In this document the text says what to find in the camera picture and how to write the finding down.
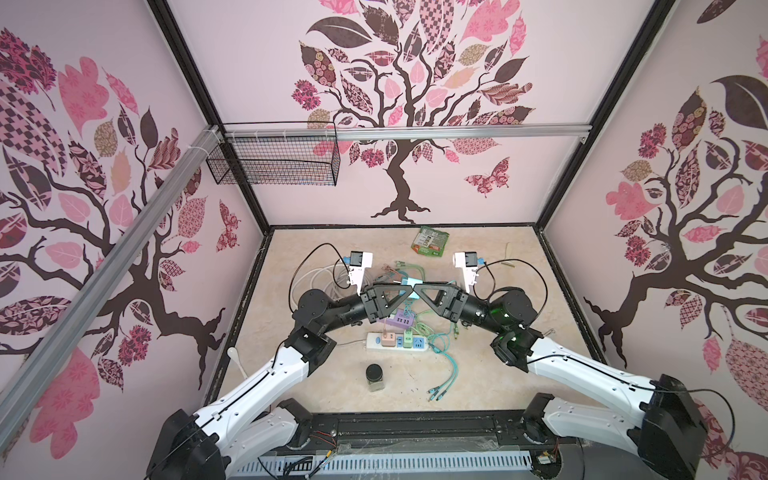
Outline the small green charger plug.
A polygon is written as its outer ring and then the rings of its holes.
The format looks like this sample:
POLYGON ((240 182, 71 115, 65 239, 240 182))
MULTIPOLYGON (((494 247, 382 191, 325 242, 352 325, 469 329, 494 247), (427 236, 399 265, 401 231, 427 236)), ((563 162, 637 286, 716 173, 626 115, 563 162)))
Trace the small green charger plug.
POLYGON ((399 347, 410 349, 413 347, 414 336, 410 331, 403 332, 397 338, 397 345, 399 347))

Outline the purple power strip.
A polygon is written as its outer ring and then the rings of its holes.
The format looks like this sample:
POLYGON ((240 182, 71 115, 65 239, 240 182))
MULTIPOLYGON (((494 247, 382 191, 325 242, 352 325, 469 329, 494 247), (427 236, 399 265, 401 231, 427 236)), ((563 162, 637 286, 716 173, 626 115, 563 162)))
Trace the purple power strip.
POLYGON ((415 323, 415 314, 410 310, 398 309, 388 317, 381 319, 380 323, 400 330, 407 330, 415 323))

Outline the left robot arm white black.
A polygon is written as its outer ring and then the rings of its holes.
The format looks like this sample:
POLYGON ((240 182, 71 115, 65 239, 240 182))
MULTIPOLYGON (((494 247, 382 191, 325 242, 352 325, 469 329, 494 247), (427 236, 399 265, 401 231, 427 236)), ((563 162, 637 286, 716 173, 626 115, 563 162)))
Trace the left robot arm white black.
POLYGON ((308 436, 311 414, 281 396, 306 380, 336 346, 329 332, 388 318, 412 294, 408 285, 373 284, 334 300, 311 289, 292 314, 294 327, 258 371, 193 414, 178 410, 164 422, 149 479, 228 479, 245 464, 308 436))

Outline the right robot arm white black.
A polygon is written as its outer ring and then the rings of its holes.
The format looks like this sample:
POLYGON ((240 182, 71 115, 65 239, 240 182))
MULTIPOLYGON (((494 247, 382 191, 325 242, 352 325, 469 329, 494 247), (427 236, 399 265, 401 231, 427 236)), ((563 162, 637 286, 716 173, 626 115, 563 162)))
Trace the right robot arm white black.
POLYGON ((678 379, 627 373, 580 355, 543 335, 538 314, 519 287, 480 300, 448 283, 424 283, 415 293, 438 316, 493 333, 491 348, 505 365, 559 382, 596 401, 574 404, 542 394, 533 402, 534 433, 576 437, 636 455, 665 479, 693 479, 708 431, 678 379))

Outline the pink charger plug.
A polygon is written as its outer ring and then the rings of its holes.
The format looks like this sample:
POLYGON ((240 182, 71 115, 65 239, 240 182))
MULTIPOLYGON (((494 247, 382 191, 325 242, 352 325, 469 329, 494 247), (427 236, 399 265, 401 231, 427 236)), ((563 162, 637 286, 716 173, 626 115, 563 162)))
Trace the pink charger plug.
POLYGON ((382 333, 380 336, 380 344, 384 348, 394 348, 397 345, 397 335, 395 333, 382 333))

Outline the green snack packet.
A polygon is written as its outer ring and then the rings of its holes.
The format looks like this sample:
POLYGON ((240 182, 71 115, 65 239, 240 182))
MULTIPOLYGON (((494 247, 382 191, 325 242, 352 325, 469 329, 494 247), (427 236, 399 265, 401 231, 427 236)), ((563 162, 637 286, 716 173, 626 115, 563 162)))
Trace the green snack packet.
POLYGON ((418 255, 442 257, 449 238, 448 232, 422 226, 411 243, 411 249, 418 255))

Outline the teal green charger plug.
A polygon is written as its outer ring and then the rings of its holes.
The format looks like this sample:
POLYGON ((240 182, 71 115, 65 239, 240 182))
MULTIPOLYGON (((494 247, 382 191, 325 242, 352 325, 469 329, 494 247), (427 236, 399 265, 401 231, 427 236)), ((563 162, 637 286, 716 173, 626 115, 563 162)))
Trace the teal green charger plug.
POLYGON ((416 285, 420 285, 422 283, 423 283, 423 281, 418 279, 418 278, 404 278, 402 280, 402 284, 403 285, 407 285, 407 286, 411 286, 411 287, 416 286, 416 285))

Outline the aluminium rail bar back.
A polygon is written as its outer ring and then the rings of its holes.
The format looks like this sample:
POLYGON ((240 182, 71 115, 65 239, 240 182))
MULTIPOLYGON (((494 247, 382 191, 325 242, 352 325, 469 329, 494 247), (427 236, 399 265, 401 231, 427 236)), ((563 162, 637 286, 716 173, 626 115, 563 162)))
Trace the aluminium rail bar back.
POLYGON ((588 124, 520 124, 520 125, 470 125, 453 127, 383 127, 383 128, 288 128, 287 124, 276 124, 272 129, 245 129, 242 125, 226 126, 226 138, 232 139, 316 139, 338 141, 368 140, 450 140, 459 138, 534 138, 534 137, 577 137, 589 136, 592 127, 588 124))

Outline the white blue power strip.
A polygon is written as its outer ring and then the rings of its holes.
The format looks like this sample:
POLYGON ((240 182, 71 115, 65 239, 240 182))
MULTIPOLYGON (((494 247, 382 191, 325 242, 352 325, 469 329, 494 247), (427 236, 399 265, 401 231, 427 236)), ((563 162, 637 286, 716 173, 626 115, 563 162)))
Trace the white blue power strip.
POLYGON ((395 333, 368 333, 365 348, 370 351, 383 350, 404 353, 424 353, 429 351, 425 337, 395 333))

